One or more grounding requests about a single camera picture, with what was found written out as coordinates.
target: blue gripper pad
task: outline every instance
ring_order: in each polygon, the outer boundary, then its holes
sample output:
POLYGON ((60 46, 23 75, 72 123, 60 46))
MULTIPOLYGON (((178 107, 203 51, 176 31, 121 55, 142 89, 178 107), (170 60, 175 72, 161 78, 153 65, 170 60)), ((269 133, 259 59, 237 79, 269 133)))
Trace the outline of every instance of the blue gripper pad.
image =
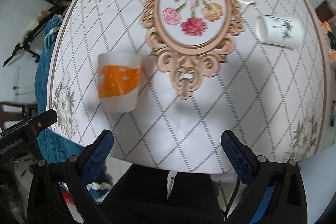
POLYGON ((96 146, 96 148, 92 151, 88 160, 83 164, 81 175, 83 185, 88 185, 94 182, 101 166, 113 147, 113 142, 114 138, 112 132, 104 130, 95 142, 91 144, 92 146, 96 146))
POLYGON ((251 186, 253 182, 252 167, 226 131, 222 133, 220 142, 241 183, 251 186))

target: ornate frame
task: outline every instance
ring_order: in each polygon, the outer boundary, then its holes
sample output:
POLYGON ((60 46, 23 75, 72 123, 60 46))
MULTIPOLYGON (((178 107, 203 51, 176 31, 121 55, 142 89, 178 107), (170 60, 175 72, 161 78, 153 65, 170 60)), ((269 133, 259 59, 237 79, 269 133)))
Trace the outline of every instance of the ornate frame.
POLYGON ((142 24, 148 29, 146 42, 157 57, 162 72, 170 72, 171 80, 181 99, 192 96, 203 82, 203 76, 213 77, 220 63, 234 51, 233 35, 243 32, 240 5, 236 0, 225 0, 226 18, 214 37, 203 44, 187 46, 174 40, 162 26, 159 12, 160 0, 146 0, 142 11, 142 24))

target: red flower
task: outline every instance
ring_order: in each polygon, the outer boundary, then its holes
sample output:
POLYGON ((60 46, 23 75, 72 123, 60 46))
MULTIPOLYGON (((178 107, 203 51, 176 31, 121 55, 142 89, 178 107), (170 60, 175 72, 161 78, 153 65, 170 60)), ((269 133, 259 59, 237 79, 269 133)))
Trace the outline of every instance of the red flower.
POLYGON ((167 25, 173 25, 176 26, 178 24, 180 24, 181 22, 181 15, 178 11, 176 11, 173 8, 166 8, 162 11, 162 18, 163 21, 167 24, 167 25))
POLYGON ((181 23, 182 31, 187 35, 201 36, 208 28, 202 18, 188 18, 186 22, 181 23))

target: table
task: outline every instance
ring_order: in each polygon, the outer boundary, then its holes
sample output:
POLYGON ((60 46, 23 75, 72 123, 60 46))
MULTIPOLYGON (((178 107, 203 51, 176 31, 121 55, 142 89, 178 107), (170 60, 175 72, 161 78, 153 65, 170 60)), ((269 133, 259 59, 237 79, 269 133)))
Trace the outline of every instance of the table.
POLYGON ((52 130, 86 146, 103 129, 114 133, 111 156, 181 172, 226 173, 232 166, 220 145, 231 129, 256 155, 284 162, 314 154, 325 118, 325 54, 306 0, 241 4, 243 32, 213 77, 182 100, 170 73, 157 67, 147 29, 146 0, 73 0, 53 52, 47 109, 58 112, 52 130), (264 45, 255 35, 258 15, 291 14, 304 26, 298 50, 264 45), (107 113, 97 97, 97 55, 134 51, 142 56, 137 108, 107 113))

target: blue cloth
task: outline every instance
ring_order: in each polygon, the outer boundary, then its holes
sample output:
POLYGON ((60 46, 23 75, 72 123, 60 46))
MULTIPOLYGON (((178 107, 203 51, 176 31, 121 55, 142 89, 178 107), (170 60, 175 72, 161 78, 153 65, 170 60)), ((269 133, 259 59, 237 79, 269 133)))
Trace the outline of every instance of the blue cloth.
MULTIPOLYGON (((54 27, 61 25, 62 20, 57 15, 54 15, 45 27, 46 35, 54 27)), ((35 77, 35 96, 38 105, 38 114, 46 111, 48 75, 57 34, 58 32, 55 32, 45 38, 40 62, 37 67, 35 77)), ((49 129, 42 131, 37 140, 43 157, 49 163, 65 161, 71 155, 79 155, 84 149, 84 147, 55 134, 49 129)))

